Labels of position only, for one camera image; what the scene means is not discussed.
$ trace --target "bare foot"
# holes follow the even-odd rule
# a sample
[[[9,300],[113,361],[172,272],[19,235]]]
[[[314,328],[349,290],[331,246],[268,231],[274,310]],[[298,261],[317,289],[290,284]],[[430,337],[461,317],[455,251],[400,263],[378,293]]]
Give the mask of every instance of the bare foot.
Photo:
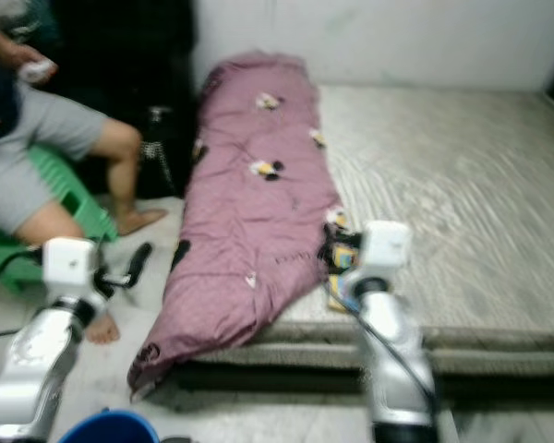
[[[148,226],[164,217],[168,212],[165,210],[146,210],[144,212],[131,212],[117,220],[119,235],[128,235]]]
[[[96,344],[106,344],[119,340],[119,329],[110,314],[97,318],[86,329],[88,341]]]

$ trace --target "floor mattress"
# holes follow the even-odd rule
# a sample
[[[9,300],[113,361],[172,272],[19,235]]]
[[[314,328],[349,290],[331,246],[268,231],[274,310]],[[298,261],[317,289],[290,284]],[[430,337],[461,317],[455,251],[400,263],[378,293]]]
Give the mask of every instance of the floor mattress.
[[[331,174],[360,229],[409,223],[397,291],[447,374],[554,374],[554,106],[532,94],[323,87]],[[199,360],[358,366],[317,289],[240,349]]]

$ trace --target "pink blanket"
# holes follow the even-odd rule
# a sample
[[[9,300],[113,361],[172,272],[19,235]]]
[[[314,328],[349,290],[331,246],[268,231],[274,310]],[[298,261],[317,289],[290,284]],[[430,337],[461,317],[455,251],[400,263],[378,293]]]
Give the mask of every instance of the pink blanket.
[[[272,323],[319,282],[323,225],[341,220],[302,61],[235,57],[213,70],[202,98],[180,261],[129,370],[134,390]]]

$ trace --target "leg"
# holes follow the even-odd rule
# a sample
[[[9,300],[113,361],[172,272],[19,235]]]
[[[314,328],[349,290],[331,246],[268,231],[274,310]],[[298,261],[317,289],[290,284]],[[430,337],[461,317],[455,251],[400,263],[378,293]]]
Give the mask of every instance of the leg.
[[[164,210],[145,212],[136,210],[135,195],[140,144],[141,136],[136,129],[116,120],[107,119],[101,136],[90,151],[90,154],[104,157],[109,162],[107,181],[121,235],[133,233],[166,215]]]
[[[42,245],[54,237],[84,237],[82,228],[57,202],[50,201],[16,230],[15,236],[29,245]],[[97,318],[86,329],[89,341],[105,344],[119,340],[119,329],[109,314]]]
[[[135,208],[141,143],[136,129],[52,94],[24,89],[21,95],[25,98],[23,113],[36,120],[37,141],[53,145],[72,160],[87,154],[108,160],[107,178],[120,234],[132,233],[165,215],[162,210],[138,212]]]

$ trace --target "knee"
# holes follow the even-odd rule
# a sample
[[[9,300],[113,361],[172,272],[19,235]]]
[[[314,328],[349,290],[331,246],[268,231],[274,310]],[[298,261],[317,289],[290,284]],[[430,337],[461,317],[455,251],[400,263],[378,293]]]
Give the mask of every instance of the knee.
[[[119,135],[119,149],[124,158],[136,159],[141,146],[141,134],[130,125],[124,125]]]
[[[111,145],[108,151],[114,160],[135,160],[138,157],[141,134],[135,127],[114,121],[109,134]]]

